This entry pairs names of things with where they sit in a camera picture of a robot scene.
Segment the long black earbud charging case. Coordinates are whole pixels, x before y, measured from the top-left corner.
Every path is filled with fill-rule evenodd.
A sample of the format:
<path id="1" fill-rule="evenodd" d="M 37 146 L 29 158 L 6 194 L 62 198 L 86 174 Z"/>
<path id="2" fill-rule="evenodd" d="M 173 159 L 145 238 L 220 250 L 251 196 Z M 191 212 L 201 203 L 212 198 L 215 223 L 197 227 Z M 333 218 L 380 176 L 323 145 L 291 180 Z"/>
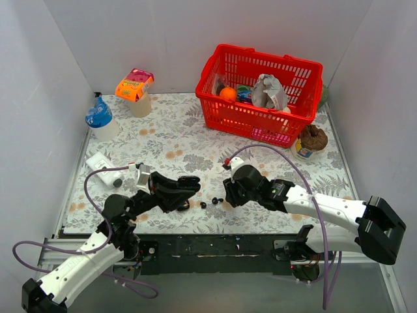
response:
<path id="1" fill-rule="evenodd" d="M 178 178 L 177 182 L 178 184 L 183 185 L 183 186 L 191 186 L 191 185 L 199 184 L 200 178 L 194 175 L 181 176 Z"/>

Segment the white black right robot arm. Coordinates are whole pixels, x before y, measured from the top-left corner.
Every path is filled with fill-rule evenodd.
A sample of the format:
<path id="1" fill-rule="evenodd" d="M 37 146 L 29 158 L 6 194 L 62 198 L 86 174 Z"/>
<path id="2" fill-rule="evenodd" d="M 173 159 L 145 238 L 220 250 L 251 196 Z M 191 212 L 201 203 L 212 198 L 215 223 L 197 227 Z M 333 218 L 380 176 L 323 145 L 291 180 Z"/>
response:
<path id="1" fill-rule="evenodd" d="M 277 260 L 301 261 L 336 251 L 362 253 L 385 265 L 396 263 L 406 225 L 383 198 L 344 200 L 324 194 L 312 196 L 283 179 L 268 180 L 253 166 L 238 160 L 226 165 L 225 200 L 232 207 L 254 201 L 269 211 L 323 218 L 332 227 L 302 226 L 295 239 L 274 243 Z"/>

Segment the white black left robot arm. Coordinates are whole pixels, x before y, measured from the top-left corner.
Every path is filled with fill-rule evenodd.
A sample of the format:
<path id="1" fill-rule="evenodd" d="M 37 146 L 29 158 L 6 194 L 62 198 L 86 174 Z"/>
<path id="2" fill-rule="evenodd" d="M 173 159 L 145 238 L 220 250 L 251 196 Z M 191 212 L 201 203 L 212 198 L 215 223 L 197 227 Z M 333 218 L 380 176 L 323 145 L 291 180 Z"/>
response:
<path id="1" fill-rule="evenodd" d="M 149 175 L 145 186 L 133 196 L 112 194 L 102 210 L 103 222 L 60 266 L 41 279 L 30 278 L 22 286 L 22 308 L 26 312 L 66 312 L 73 300 L 104 271 L 121 260 L 134 260 L 140 252 L 134 233 L 136 218 L 159 207 L 170 213 L 183 209 L 199 192 L 197 176 L 168 179 L 158 172 Z"/>

